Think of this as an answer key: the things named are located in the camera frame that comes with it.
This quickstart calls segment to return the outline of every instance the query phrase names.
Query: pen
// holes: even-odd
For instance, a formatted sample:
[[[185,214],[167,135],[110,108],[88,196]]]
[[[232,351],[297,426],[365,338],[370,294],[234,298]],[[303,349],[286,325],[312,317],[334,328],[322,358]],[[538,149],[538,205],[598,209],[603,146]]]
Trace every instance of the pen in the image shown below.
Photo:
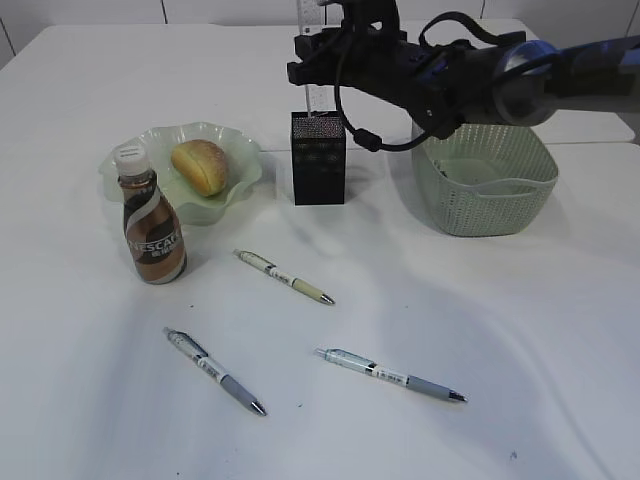
[[[193,363],[218,382],[229,395],[238,400],[246,409],[261,417],[267,415],[267,411],[258,399],[229,375],[222,365],[211,358],[189,335],[166,327],[163,328],[162,331],[174,347],[193,360]]]
[[[335,363],[341,367],[350,368],[356,372],[364,373],[370,377],[377,377],[381,380],[406,387],[414,392],[423,393],[440,400],[448,400],[453,402],[466,402],[467,399],[460,395],[458,392],[451,390],[450,388],[443,387],[435,383],[427,382],[413,375],[403,375],[401,373],[394,372],[388,368],[378,365],[376,362],[368,360],[366,358],[354,355],[353,353],[345,352],[337,348],[330,350],[323,350],[316,348],[315,354],[324,358],[327,362]]]
[[[276,280],[280,280],[285,285],[289,285],[294,290],[297,290],[298,292],[306,295],[309,298],[313,298],[317,302],[320,302],[324,305],[336,304],[336,302],[334,302],[333,299],[322,290],[317,289],[313,285],[310,285],[300,278],[293,277],[288,273],[279,270],[273,263],[265,258],[262,258],[260,255],[256,255],[253,252],[245,252],[241,250],[234,250],[233,254],[244,263],[248,263],[252,267],[263,271]]]

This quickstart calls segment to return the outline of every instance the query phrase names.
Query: coffee bottle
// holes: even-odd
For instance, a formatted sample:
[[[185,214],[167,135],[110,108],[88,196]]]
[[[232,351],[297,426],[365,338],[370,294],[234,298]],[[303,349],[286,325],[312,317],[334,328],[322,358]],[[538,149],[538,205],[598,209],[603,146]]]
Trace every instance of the coffee bottle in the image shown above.
[[[124,194],[124,236],[136,269],[145,282],[171,282],[187,266],[176,212],[158,188],[144,147],[118,148],[115,163]]]

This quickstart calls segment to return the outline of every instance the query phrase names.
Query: bread roll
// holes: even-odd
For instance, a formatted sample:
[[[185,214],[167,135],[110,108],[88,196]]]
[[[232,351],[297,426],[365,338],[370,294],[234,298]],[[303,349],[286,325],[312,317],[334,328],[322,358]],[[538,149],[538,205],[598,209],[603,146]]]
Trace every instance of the bread roll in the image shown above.
[[[213,142],[180,143],[171,152],[171,163],[205,197],[220,193],[227,184],[227,160],[224,151]]]

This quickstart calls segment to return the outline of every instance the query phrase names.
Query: black pen holder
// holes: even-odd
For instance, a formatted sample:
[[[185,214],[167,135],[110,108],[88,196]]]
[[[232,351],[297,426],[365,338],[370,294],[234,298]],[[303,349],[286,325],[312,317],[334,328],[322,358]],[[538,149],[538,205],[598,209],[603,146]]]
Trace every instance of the black pen holder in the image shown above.
[[[338,112],[291,113],[296,205],[344,204],[347,136]]]

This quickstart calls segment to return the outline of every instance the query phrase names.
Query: white bottle cap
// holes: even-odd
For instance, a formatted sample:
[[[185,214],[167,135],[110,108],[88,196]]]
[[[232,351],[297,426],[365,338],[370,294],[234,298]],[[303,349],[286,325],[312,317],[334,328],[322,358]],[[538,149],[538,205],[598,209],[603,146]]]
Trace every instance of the white bottle cap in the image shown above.
[[[123,177],[142,175],[151,168],[147,152],[141,145],[123,145],[113,155],[118,173]]]

